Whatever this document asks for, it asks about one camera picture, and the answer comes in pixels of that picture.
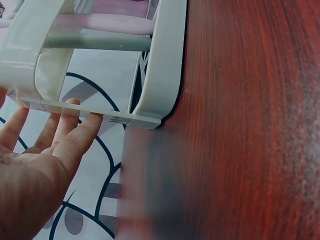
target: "red wood grain surface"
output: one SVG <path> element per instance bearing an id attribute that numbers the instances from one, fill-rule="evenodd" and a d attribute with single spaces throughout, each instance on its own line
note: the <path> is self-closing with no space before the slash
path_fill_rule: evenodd
<path id="1" fill-rule="evenodd" d="M 118 240 L 320 239 L 320 1 L 189 0 L 183 85 L 128 127 Z"/>

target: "green plastic bar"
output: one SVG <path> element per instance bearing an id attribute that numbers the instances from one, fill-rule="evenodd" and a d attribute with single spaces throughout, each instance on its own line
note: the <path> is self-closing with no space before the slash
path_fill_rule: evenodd
<path id="1" fill-rule="evenodd" d="M 151 47 L 146 36 L 115 32 L 104 33 L 52 33 L 45 40 L 44 49 L 99 49 L 145 52 Z"/>

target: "plastic frame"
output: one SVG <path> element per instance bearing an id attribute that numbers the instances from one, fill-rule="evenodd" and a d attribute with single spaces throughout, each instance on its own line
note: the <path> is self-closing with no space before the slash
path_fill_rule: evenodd
<path id="1" fill-rule="evenodd" d="M 76 11 L 87 11 L 90 2 L 82 2 L 84 5 Z M 38 14 L 30 14 L 34 9 Z M 80 117 L 95 113 L 105 121 L 146 129 L 159 126 L 172 111 L 179 93 L 187 0 L 159 1 L 148 67 L 133 113 L 59 102 L 73 49 L 42 48 L 49 32 L 77 31 L 52 27 L 58 14 L 74 10 L 74 0 L 28 0 L 23 4 L 0 48 L 0 86 L 26 108 Z"/>

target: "black curved line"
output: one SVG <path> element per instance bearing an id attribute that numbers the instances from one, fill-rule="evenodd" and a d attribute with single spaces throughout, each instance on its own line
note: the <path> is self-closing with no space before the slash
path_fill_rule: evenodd
<path id="1" fill-rule="evenodd" d="M 2 117 L 0 117 L 0 122 L 2 122 L 3 124 L 6 123 L 6 120 L 4 120 Z M 27 150 L 28 149 L 28 146 L 27 144 L 22 140 L 21 137 L 18 137 L 18 141 L 19 143 L 21 143 L 22 147 L 24 148 L 24 150 Z"/>
<path id="2" fill-rule="evenodd" d="M 102 186 L 98 201 L 96 203 L 96 207 L 95 207 L 95 212 L 94 212 L 94 216 L 97 218 L 99 217 L 99 212 L 100 212 L 100 208 L 101 208 L 101 203 L 102 203 L 102 199 L 104 198 L 104 194 L 107 190 L 107 187 L 110 183 L 111 178 L 114 176 L 114 174 L 117 172 L 117 170 L 121 167 L 121 162 L 119 162 L 117 165 L 115 165 L 113 168 L 110 169 L 110 173 L 108 175 L 108 177 L 106 178 L 106 180 L 104 181 L 104 184 Z"/>
<path id="3" fill-rule="evenodd" d="M 80 214 L 85 215 L 87 218 L 91 219 L 92 221 L 94 221 L 96 224 L 98 224 L 101 228 L 103 228 L 113 239 L 115 239 L 115 234 L 106 226 L 104 225 L 97 217 L 92 216 L 90 213 L 88 213 L 87 211 L 81 209 L 78 206 L 75 206 L 71 203 L 69 203 L 68 201 L 63 201 L 62 205 L 64 207 L 68 207 Z"/>
<path id="4" fill-rule="evenodd" d="M 107 146 L 105 145 L 105 143 L 101 140 L 101 138 L 99 136 L 96 136 L 95 140 L 99 143 L 99 145 L 102 147 L 105 154 L 107 155 L 109 162 L 110 162 L 110 169 L 112 169 L 115 166 L 115 163 L 114 163 L 114 158 L 111 155 L 111 152 L 109 151 L 109 149 L 107 148 Z"/>
<path id="5" fill-rule="evenodd" d="M 117 107 L 115 102 L 111 99 L 111 97 L 99 85 L 97 85 L 94 81 L 86 78 L 85 76 L 76 74 L 74 72 L 67 72 L 66 76 L 73 77 L 73 78 L 76 78 L 76 79 L 80 79 L 80 80 L 84 81 L 85 83 L 89 84 L 91 87 L 95 88 L 99 93 L 101 93 L 104 96 L 104 98 L 111 104 L 111 106 L 113 107 L 113 109 L 115 111 L 120 112 L 119 108 Z"/>
<path id="6" fill-rule="evenodd" d="M 68 203 L 69 200 L 71 199 L 72 195 L 75 193 L 75 191 L 73 191 L 73 193 L 71 193 L 70 197 L 66 200 L 66 202 Z M 56 229 L 59 223 L 59 220 L 62 216 L 62 213 L 64 212 L 66 206 L 62 205 L 60 211 L 57 213 L 57 215 L 55 216 L 51 229 L 50 229 L 50 234 L 49 234 L 49 240 L 54 240 L 55 237 L 55 233 L 56 233 Z"/>

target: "hand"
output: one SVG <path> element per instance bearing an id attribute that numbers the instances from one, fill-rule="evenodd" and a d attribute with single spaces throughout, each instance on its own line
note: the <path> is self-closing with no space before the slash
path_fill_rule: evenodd
<path id="1" fill-rule="evenodd" d="M 78 126 L 78 117 L 52 113 L 34 146 L 14 153 L 28 111 L 19 107 L 0 130 L 1 240 L 32 239 L 58 210 L 102 123 L 91 114 Z"/>

